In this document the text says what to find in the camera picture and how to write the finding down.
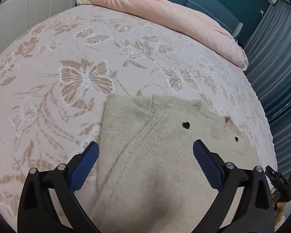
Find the person's right hand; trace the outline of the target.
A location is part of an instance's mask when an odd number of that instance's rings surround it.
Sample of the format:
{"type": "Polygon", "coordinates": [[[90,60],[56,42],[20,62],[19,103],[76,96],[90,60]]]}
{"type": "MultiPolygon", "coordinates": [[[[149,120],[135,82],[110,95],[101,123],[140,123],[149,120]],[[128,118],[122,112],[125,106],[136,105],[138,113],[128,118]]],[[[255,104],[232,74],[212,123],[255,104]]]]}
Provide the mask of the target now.
{"type": "Polygon", "coordinates": [[[275,211],[275,231],[277,231],[285,222],[284,212],[287,208],[285,202],[278,202],[277,209],[275,211]]]}

